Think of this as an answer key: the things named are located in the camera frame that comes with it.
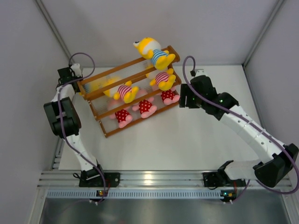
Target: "white floor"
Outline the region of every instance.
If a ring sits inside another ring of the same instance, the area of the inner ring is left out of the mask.
[[[218,92],[229,92],[258,122],[240,65],[197,66],[199,68],[205,70]],[[185,83],[182,67],[174,69]],[[106,69],[98,68],[95,74],[103,70]],[[104,170],[207,170],[217,169],[227,160],[257,159],[254,151],[233,131],[202,109],[175,107],[106,139],[81,96],[76,95],[74,106],[82,123],[83,143]],[[67,145],[59,169],[80,169]]]

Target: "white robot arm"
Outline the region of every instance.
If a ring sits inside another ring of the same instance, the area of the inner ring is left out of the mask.
[[[51,100],[51,103],[57,102],[58,92],[59,92],[60,88],[61,88],[61,86],[57,88],[56,95]],[[66,100],[67,98],[72,100],[74,95],[75,95],[75,91],[74,91],[74,88],[71,84],[66,85],[60,92],[60,98],[61,98],[62,101]],[[74,152],[74,153],[75,153],[75,155],[76,155],[76,157],[77,157],[77,159],[80,163],[81,170],[82,171],[92,170],[93,166],[90,163],[86,162],[80,155],[83,155],[85,158],[87,158],[93,164],[97,164],[97,160],[84,146],[84,144],[82,142],[82,139],[81,139],[80,131],[78,131],[78,134],[75,133],[75,134],[67,135],[67,140],[68,140],[68,142],[70,143],[71,146],[73,146],[74,148],[76,148],[80,152],[80,153],[76,153],[76,152]]]
[[[259,180],[267,187],[275,187],[293,168],[290,160],[280,148],[285,149],[294,161],[296,161],[298,155],[298,148],[294,144],[287,146],[272,136],[271,140],[269,140],[266,137],[269,136],[269,133],[262,129],[243,110],[235,98],[226,92],[217,93],[209,77],[205,75],[198,76],[193,78],[190,83],[193,90],[202,97],[199,98],[194,94],[187,84],[182,84],[180,107],[204,109],[206,113],[213,115],[220,122],[235,131],[259,157],[259,160],[256,161],[227,161],[218,169],[216,174],[211,174],[221,180],[221,183],[217,183],[218,186],[228,186],[234,180],[248,179]]]
[[[73,176],[80,180],[80,187],[118,186],[120,173],[104,173],[101,165],[85,147],[81,138],[79,131],[81,122],[71,101],[75,93],[79,92],[77,81],[82,79],[80,64],[73,64],[72,66],[59,69],[58,73],[60,78],[56,95],[43,107],[53,133],[72,148],[80,163],[81,174],[74,173]]]

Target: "red polka dot pants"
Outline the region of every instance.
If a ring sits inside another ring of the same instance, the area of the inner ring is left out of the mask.
[[[147,101],[146,99],[140,101],[139,102],[140,114],[142,114],[144,112],[148,112],[150,110],[151,106],[153,106],[153,104],[151,102]]]
[[[163,91],[162,94],[161,94],[162,101],[164,101],[165,99],[173,100],[174,96],[175,95],[171,90]]]
[[[117,118],[118,123],[121,123],[122,121],[126,120],[126,117],[130,115],[130,113],[124,109],[118,111],[115,113],[115,116]]]

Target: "stuffed toy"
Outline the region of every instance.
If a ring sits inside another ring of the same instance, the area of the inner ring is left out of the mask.
[[[146,94],[148,94],[146,92],[146,90],[140,90],[137,95],[138,95],[138,97],[143,97]],[[142,118],[148,118],[150,115],[152,115],[157,110],[157,106],[152,104],[153,101],[154,101],[153,97],[150,97],[149,99],[144,99],[144,100],[140,101],[138,104],[135,104],[134,106],[132,106],[132,110],[133,111],[139,110],[140,116]]]
[[[119,107],[121,105],[123,105],[123,102],[121,100],[112,99],[108,102],[107,108],[108,108],[108,110],[112,110],[112,109],[115,109],[116,107]],[[123,128],[133,120],[133,117],[128,112],[128,109],[129,109],[129,107],[127,107],[125,109],[122,109],[120,111],[117,111],[114,114],[111,114],[109,116],[109,118],[110,119],[117,119],[118,127]]]
[[[120,80],[119,77],[110,78],[102,83],[102,87],[108,86]],[[115,100],[121,99],[125,104],[131,103],[139,90],[138,86],[131,87],[132,82],[128,81],[123,85],[118,85],[109,90],[104,91],[104,94]]]
[[[158,89],[157,85],[152,86],[153,91]],[[176,87],[172,87],[170,90],[163,91],[161,93],[158,93],[157,95],[161,96],[161,99],[165,105],[174,104],[179,101],[179,95],[175,95],[174,91],[176,90]]]
[[[176,76],[173,74],[173,69],[168,69],[166,71],[152,71],[146,74],[146,77],[151,80],[149,83],[151,86],[157,85],[160,90],[167,91],[172,88],[172,85],[176,81]]]
[[[145,59],[149,59],[158,70],[164,70],[176,57],[175,54],[169,54],[169,51],[162,51],[161,45],[153,38],[146,37],[133,44],[139,54]]]

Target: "wooden slat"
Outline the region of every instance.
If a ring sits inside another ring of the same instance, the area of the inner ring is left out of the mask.
[[[132,83],[137,83],[137,82],[139,82],[139,81],[141,81],[141,80],[143,80],[143,79],[145,79],[145,78],[146,78],[145,75],[140,76],[140,77],[138,77],[138,78],[133,79],[133,80],[132,80]],[[98,96],[90,97],[90,100],[95,100],[95,99],[100,98],[100,97],[102,97],[102,96],[104,96],[104,95],[105,95],[105,94],[102,92],[102,93],[100,93]]]
[[[108,85],[108,86],[105,86],[105,87],[103,87],[103,88],[100,88],[100,89],[97,89],[97,90],[95,90],[95,91],[92,91],[91,93],[86,94],[86,99],[87,99],[87,100],[93,100],[93,99],[96,99],[96,98],[99,97],[99,95],[100,95],[102,92],[104,92],[104,91],[106,91],[106,90],[110,90],[111,88],[116,87],[117,85],[124,84],[124,83],[126,83],[127,81],[130,81],[130,80],[132,80],[132,79],[142,77],[142,76],[144,76],[146,73],[152,72],[152,71],[154,71],[154,70],[156,70],[156,68],[155,68],[155,67],[152,67],[152,68],[150,68],[150,69],[147,69],[147,70],[138,72],[138,73],[135,74],[135,75],[126,77],[126,78],[124,78],[124,79],[122,79],[122,80],[119,80],[119,81],[117,81],[117,82],[115,82],[115,83],[112,83],[112,84],[110,84],[110,85]]]
[[[179,57],[178,53],[175,51],[175,49],[173,49],[172,46],[168,46],[167,48],[164,48],[164,49],[162,49],[162,50],[168,50],[170,54],[175,54],[176,57],[175,57],[175,59],[173,60],[172,63],[175,63],[175,62],[179,62],[179,61],[180,61],[180,57]],[[81,83],[81,85],[85,85],[86,83],[92,82],[92,81],[94,81],[94,80],[96,80],[96,79],[98,79],[98,78],[102,78],[102,77],[107,76],[107,75],[109,75],[109,74],[111,74],[111,73],[114,73],[114,72],[116,72],[116,71],[122,70],[122,69],[124,69],[124,68],[127,68],[127,67],[129,67],[129,66],[132,66],[132,65],[134,65],[134,64],[137,64],[137,63],[142,62],[142,61],[145,61],[145,60],[146,60],[146,59],[143,58],[143,57],[137,58],[137,59],[135,59],[135,60],[133,60],[133,61],[131,61],[131,62],[127,62],[127,63],[125,63],[125,64],[122,64],[122,65],[117,66],[117,67],[115,67],[115,68],[109,69],[109,70],[107,70],[107,71],[104,71],[104,72],[102,72],[102,73],[100,73],[100,74],[97,74],[97,75],[95,75],[95,76],[92,76],[92,77],[90,77],[90,78],[84,79],[84,80],[80,81],[80,83]]]
[[[145,58],[140,57],[140,58],[138,58],[138,59],[135,59],[135,60],[130,61],[130,62],[127,62],[127,63],[124,63],[124,64],[122,64],[122,65],[120,65],[120,66],[117,66],[117,67],[115,67],[115,68],[109,69],[109,70],[107,70],[107,71],[104,71],[104,72],[102,72],[102,73],[100,73],[100,74],[97,74],[97,75],[95,75],[95,76],[92,76],[92,77],[90,77],[90,78],[84,79],[84,80],[81,81],[81,84],[82,84],[82,85],[85,85],[86,83],[92,82],[92,81],[94,81],[94,80],[97,80],[98,78],[102,78],[102,77],[107,76],[107,75],[109,75],[109,74],[111,74],[111,73],[114,73],[114,72],[117,72],[117,71],[119,71],[119,70],[125,69],[125,68],[127,68],[127,67],[129,67],[129,66],[132,66],[132,65],[134,65],[134,64],[137,64],[137,63],[142,62],[142,61],[145,61],[145,60],[146,60]]]
[[[101,127],[101,129],[102,129],[102,131],[104,133],[105,138],[107,138],[107,132],[106,132],[106,130],[105,130],[105,128],[104,128],[103,123],[102,123],[101,120],[99,120],[99,124],[100,124],[100,127]]]
[[[83,98],[86,99],[86,98],[85,98],[85,97],[86,97],[86,92],[85,92],[83,86],[81,85],[80,82],[77,82],[77,84],[78,84],[78,87],[79,87],[79,89],[80,89],[80,92],[81,92]]]
[[[133,101],[132,101],[131,103],[129,103],[129,104],[123,104],[123,105],[121,105],[121,106],[119,106],[119,107],[117,107],[117,108],[114,108],[114,109],[112,109],[112,110],[110,110],[110,111],[107,111],[107,112],[105,112],[105,113],[102,113],[102,114],[98,115],[98,116],[96,117],[96,120],[100,120],[100,119],[102,119],[102,118],[104,118],[104,117],[107,117],[107,116],[109,116],[110,114],[113,114],[113,113],[115,113],[115,112],[118,112],[118,111],[120,111],[120,110],[122,110],[122,109],[124,109],[124,108],[126,108],[126,107],[128,107],[128,106],[131,106],[131,105],[133,105],[133,104],[138,104],[140,101],[142,101],[142,100],[144,100],[144,99],[147,99],[147,98],[150,98],[150,97],[153,97],[153,96],[155,96],[155,95],[157,95],[158,93],[161,93],[161,92],[162,92],[162,90],[158,89],[158,90],[155,90],[155,91],[153,91],[153,92],[151,92],[151,93],[148,93],[148,94],[146,94],[145,96],[142,96],[142,97],[139,97],[139,98],[133,100]]]
[[[174,103],[174,104],[167,105],[167,106],[165,106],[165,107],[163,107],[163,108],[157,110],[154,114],[152,114],[152,115],[149,116],[148,118],[151,118],[151,117],[153,117],[153,116],[156,116],[157,114],[160,114],[160,113],[162,113],[162,112],[164,112],[164,111],[167,111],[167,110],[169,110],[169,109],[171,109],[171,108],[177,106],[178,104],[179,104],[179,102],[176,102],[176,103]],[[148,118],[139,118],[139,119],[137,119],[137,120],[134,120],[134,121],[132,121],[131,123],[129,123],[128,125],[126,125],[124,128],[117,128],[117,129],[115,129],[115,130],[113,130],[113,131],[110,131],[110,132],[106,133],[105,137],[108,138],[108,137],[110,137],[111,135],[114,135],[114,134],[116,134],[116,133],[118,133],[118,132],[121,132],[122,130],[125,130],[125,129],[127,129],[127,128],[133,126],[133,125],[136,125],[136,124],[138,124],[138,123],[140,123],[140,122],[142,122],[143,120],[148,119]]]
[[[90,109],[91,109],[92,112],[93,112],[93,116],[96,118],[96,117],[97,117],[97,113],[96,113],[96,110],[95,110],[95,108],[94,108],[93,103],[92,103],[91,101],[88,101],[88,103],[89,103]]]
[[[176,56],[172,63],[179,62],[181,60],[178,53],[175,51],[175,49],[173,49],[173,47],[171,45],[169,45],[167,47],[167,49],[169,50],[170,54],[175,54],[175,56]]]

